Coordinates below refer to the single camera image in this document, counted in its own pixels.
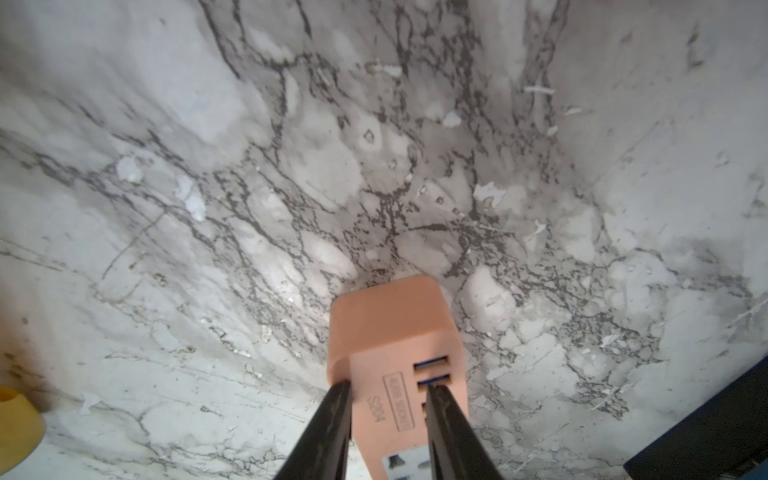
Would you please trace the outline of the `pink power strip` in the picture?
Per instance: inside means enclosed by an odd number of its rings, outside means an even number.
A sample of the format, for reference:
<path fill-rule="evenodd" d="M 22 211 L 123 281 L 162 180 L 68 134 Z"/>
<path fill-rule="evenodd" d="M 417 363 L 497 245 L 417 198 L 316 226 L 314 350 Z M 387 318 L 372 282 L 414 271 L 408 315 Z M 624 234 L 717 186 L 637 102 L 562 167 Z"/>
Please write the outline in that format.
<path fill-rule="evenodd" d="M 330 310 L 327 375 L 351 383 L 351 434 L 374 479 L 429 479 L 426 395 L 445 385 L 468 409 L 464 342 L 426 275 L 346 293 Z"/>

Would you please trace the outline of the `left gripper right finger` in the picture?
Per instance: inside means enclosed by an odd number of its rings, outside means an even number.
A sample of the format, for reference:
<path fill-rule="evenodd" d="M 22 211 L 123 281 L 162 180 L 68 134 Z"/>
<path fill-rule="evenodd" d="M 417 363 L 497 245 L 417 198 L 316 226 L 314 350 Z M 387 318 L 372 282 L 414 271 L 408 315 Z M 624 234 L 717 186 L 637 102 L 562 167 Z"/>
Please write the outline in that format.
<path fill-rule="evenodd" d="M 448 387 L 430 385 L 426 407 L 433 479 L 503 479 Z"/>

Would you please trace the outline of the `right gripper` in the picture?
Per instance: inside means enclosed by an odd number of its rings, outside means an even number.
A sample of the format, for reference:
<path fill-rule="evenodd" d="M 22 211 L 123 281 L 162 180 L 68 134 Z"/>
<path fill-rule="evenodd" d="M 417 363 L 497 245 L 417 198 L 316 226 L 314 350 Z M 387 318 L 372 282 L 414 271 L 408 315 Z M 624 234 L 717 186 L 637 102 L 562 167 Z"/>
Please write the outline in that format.
<path fill-rule="evenodd" d="M 765 479 L 767 360 L 623 465 L 632 479 Z"/>

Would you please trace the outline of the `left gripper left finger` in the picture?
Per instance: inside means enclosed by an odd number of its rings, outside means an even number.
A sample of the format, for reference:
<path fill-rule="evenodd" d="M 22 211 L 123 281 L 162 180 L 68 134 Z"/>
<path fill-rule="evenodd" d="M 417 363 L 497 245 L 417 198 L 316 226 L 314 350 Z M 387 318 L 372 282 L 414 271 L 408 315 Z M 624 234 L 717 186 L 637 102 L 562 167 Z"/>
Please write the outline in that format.
<path fill-rule="evenodd" d="M 346 478 L 352 426 L 349 380 L 333 385 L 275 480 Z"/>

